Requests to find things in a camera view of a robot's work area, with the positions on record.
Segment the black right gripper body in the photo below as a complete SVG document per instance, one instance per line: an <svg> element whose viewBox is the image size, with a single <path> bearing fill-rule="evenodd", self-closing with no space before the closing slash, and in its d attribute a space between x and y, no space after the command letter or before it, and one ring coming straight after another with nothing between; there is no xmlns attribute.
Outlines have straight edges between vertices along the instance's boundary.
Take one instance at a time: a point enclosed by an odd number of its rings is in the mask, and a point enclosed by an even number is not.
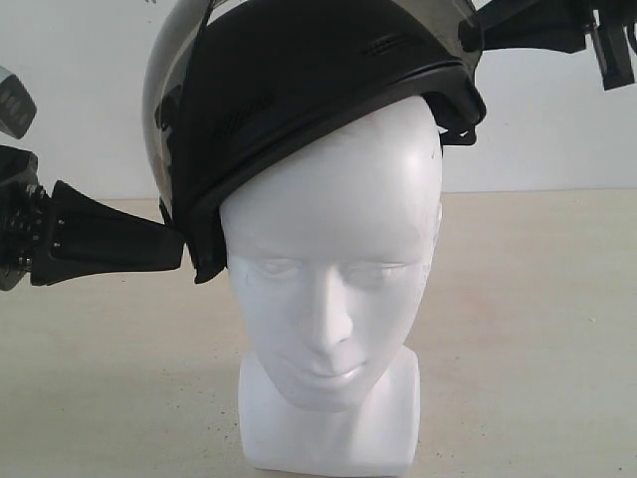
<svg viewBox="0 0 637 478"><path fill-rule="evenodd" d="M587 1L587 33L597 59L602 86L611 91L636 83L631 54L636 54L636 2Z"/></svg>

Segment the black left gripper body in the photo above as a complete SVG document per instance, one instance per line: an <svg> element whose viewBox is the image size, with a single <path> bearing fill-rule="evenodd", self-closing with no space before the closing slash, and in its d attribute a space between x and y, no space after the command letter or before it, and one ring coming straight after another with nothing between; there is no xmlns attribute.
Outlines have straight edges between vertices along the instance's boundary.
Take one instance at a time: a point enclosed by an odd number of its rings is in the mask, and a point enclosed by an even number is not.
<svg viewBox="0 0 637 478"><path fill-rule="evenodd" d="M39 159L26 149L1 147L1 288L14 289L27 274L33 285L46 264L52 200L38 177Z"/></svg>

